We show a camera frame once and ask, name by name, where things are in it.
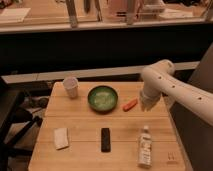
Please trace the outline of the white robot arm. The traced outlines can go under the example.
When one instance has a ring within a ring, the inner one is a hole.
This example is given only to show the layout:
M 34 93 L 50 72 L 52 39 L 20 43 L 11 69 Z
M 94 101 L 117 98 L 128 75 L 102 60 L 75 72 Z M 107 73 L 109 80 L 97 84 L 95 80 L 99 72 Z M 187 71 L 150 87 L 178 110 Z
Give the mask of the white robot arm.
M 213 94 L 179 81 L 173 77 L 174 72 L 174 64 L 167 59 L 142 69 L 143 87 L 140 91 L 142 109 L 150 110 L 164 93 L 213 126 Z

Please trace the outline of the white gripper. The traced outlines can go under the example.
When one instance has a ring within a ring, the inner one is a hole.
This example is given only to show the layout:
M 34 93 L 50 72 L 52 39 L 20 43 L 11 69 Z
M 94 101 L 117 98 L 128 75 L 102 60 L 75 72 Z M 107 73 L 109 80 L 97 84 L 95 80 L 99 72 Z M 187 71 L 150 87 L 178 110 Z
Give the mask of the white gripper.
M 160 100 L 160 96 L 149 97 L 143 91 L 139 95 L 141 109 L 143 111 L 150 111 Z

